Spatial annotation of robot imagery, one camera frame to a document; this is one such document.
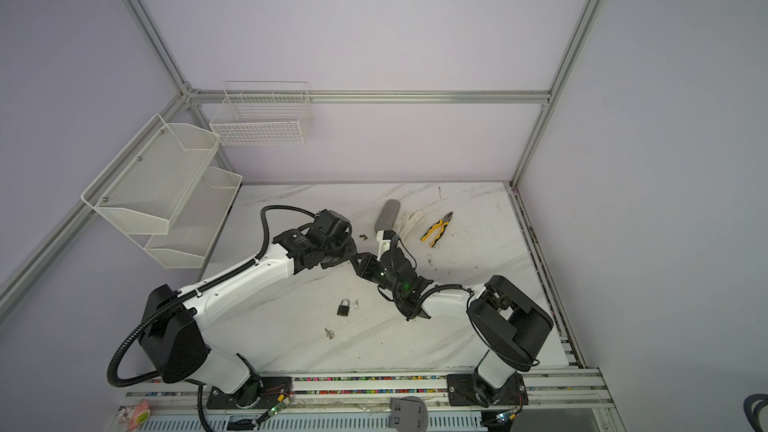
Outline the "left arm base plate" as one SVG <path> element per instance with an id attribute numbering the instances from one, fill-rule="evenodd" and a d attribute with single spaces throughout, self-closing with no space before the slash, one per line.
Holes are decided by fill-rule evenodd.
<path id="1" fill-rule="evenodd" d="M 237 354 L 237 357 L 247 366 L 249 379 L 232 394 L 212 387 L 206 402 L 208 409 L 267 410 L 289 399 L 293 389 L 293 379 L 290 376 L 260 375 L 242 354 Z"/>

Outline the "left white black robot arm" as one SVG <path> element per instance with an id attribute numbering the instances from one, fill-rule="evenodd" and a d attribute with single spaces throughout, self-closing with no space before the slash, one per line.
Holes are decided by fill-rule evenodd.
<path id="1" fill-rule="evenodd" d="M 306 230 L 277 235 L 264 252 L 210 279 L 178 291 L 153 290 L 142 318 L 190 292 L 192 297 L 163 313 L 138 337 L 139 344 L 165 383 L 193 381 L 237 394 L 260 385 L 246 359 L 209 344 L 203 331 L 262 289 L 316 266 L 335 267 L 356 253 L 349 221 L 322 210 Z"/>

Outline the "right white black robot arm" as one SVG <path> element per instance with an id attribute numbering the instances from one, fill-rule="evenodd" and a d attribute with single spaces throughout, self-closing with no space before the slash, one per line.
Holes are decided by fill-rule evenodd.
<path id="1" fill-rule="evenodd" d="M 487 349 L 473 370 L 476 390 L 499 392 L 513 376 L 530 371 L 554 328 L 550 314 L 501 275 L 476 286 L 438 284 L 418 275 L 394 243 L 379 256 L 358 253 L 351 263 L 406 320 L 449 317 L 469 323 Z"/>

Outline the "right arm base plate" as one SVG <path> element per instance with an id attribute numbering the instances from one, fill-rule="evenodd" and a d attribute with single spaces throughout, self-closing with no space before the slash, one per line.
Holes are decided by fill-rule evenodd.
<path id="1" fill-rule="evenodd" d="M 446 382 L 451 406 L 522 408 L 529 404 L 527 387 L 519 373 L 513 373 L 499 387 L 490 385 L 475 373 L 449 374 Z"/>

